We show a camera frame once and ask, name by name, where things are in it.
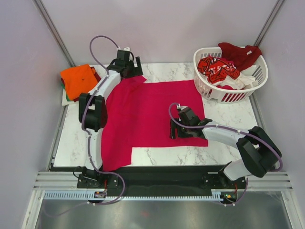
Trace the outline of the pink t-shirt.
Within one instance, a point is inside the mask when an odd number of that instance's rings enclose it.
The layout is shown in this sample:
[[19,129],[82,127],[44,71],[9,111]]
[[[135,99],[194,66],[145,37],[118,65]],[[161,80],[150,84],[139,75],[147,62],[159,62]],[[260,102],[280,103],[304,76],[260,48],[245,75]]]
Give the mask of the pink t-shirt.
[[147,83],[142,76],[122,80],[106,100],[103,170],[130,165],[134,147],[207,147],[208,142],[199,138],[170,138],[171,117],[178,118],[176,108],[170,107],[172,103],[188,106],[204,118],[202,97],[192,80]]

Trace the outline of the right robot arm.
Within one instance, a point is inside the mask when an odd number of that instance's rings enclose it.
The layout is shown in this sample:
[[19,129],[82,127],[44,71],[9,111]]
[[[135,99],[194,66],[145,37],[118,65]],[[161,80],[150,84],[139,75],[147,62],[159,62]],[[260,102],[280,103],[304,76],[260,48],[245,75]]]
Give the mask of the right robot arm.
[[261,127],[238,129],[221,125],[212,119],[201,120],[187,106],[174,103],[178,118],[170,116],[171,139],[200,138],[215,141],[238,150],[241,159],[229,162],[218,173],[218,182],[228,188],[239,178],[262,178],[269,171],[283,168],[282,153]]

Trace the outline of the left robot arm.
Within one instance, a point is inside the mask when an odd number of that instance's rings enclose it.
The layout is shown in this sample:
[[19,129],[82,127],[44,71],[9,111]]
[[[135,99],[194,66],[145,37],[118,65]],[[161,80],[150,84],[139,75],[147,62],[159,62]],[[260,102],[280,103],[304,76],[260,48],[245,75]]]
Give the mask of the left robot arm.
[[118,50],[117,56],[106,67],[105,76],[88,93],[79,97],[79,121],[87,133],[87,161],[78,176],[77,188],[103,188],[111,175],[100,173],[102,131],[108,119],[106,99],[123,79],[143,75],[141,59],[131,51]]

